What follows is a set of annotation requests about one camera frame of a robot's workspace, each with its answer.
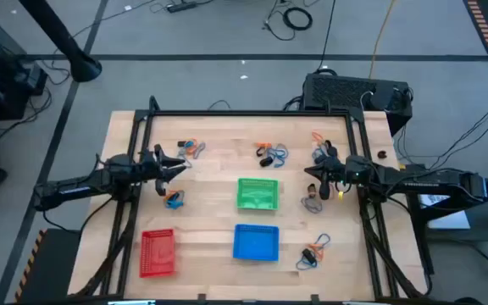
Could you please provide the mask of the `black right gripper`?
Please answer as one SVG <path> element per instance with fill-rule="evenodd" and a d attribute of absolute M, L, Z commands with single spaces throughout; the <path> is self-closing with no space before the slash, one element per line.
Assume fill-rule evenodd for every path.
<path fill-rule="evenodd" d="M 329 171 L 337 167 L 338 173 Z M 307 167 L 304 172 L 319 180 L 319 197 L 328 199 L 331 182 L 338 181 L 343 185 L 368 184 L 374 178 L 374 164 L 369 159 L 357 155 L 348 156 L 342 162 L 338 158 L 337 149 L 333 147 L 332 154 L 328 154 L 324 162 Z"/>

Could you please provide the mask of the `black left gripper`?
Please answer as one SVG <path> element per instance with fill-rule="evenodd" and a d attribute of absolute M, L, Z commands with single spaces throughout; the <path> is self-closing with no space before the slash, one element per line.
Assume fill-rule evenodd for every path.
<path fill-rule="evenodd" d="M 155 190 L 159 196 L 166 195 L 165 184 L 170 183 L 177 175 L 186 170 L 186 166 L 182 165 L 185 162 L 184 159 L 167 156 L 159 144 L 154 146 L 154 152 L 149 149 L 144 149 L 139 152 L 139 155 L 141 161 L 137 171 L 140 176 L 140 181 L 148 182 L 155 180 Z M 161 168 L 158 172 L 157 162 L 163 167 L 174 168 Z"/>

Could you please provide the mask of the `green plastic basket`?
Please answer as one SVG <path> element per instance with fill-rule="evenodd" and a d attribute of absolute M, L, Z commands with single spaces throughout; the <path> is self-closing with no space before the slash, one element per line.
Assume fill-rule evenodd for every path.
<path fill-rule="evenodd" d="M 278 210 L 279 181 L 240 178 L 237 182 L 236 206 L 241 209 Z"/>

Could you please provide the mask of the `black computer tower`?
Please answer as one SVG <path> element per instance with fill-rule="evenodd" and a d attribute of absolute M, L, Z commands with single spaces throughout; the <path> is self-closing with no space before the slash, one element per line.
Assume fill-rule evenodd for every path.
<path fill-rule="evenodd" d="M 383 112 L 392 136 L 413 117 L 413 89 L 407 82 L 313 73 L 307 75 L 300 98 L 300 110 Z"/>

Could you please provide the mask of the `red plastic basket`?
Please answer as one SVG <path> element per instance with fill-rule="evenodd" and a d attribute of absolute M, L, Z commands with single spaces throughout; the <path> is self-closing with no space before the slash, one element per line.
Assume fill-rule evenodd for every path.
<path fill-rule="evenodd" d="M 141 278 L 175 272 L 175 236 L 172 229 L 143 231 L 139 274 Z"/>

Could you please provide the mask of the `blue plastic basket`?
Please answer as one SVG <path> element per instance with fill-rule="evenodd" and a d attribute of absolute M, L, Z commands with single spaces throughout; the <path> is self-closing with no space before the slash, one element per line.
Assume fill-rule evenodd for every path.
<path fill-rule="evenodd" d="M 233 258 L 274 262 L 279 260 L 280 230 L 271 225 L 238 224 Z"/>

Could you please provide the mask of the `white printed paper sheet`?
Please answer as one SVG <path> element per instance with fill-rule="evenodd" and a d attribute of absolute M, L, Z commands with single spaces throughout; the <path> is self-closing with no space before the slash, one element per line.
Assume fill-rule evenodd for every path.
<path fill-rule="evenodd" d="M 433 207 L 438 202 L 448 199 L 449 196 L 444 195 L 419 195 L 419 203 L 421 208 Z M 439 219 L 433 219 L 428 222 L 428 227 L 434 230 L 469 230 L 470 224 L 468 217 L 464 211 L 456 212 L 444 216 Z"/>

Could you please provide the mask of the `black power strip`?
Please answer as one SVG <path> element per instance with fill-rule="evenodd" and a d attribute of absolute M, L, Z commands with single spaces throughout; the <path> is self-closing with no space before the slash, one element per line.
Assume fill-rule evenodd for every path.
<path fill-rule="evenodd" d="M 177 3 L 177 4 L 170 4 L 166 7 L 166 10 L 171 13 L 171 14 L 174 14 L 174 13 L 177 13 L 177 12 L 180 12 L 180 11 L 185 11 L 185 10 L 188 10 L 188 9 L 192 9 L 192 8 L 195 8 L 197 6 L 197 2 L 181 2 L 181 3 Z"/>

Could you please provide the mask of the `black pole stand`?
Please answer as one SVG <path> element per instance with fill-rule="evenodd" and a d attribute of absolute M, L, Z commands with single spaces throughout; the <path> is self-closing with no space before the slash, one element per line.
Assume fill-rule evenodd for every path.
<path fill-rule="evenodd" d="M 91 81 L 101 74 L 102 65 L 78 46 L 47 0 L 19 0 L 19 3 L 68 59 L 74 81 Z"/>

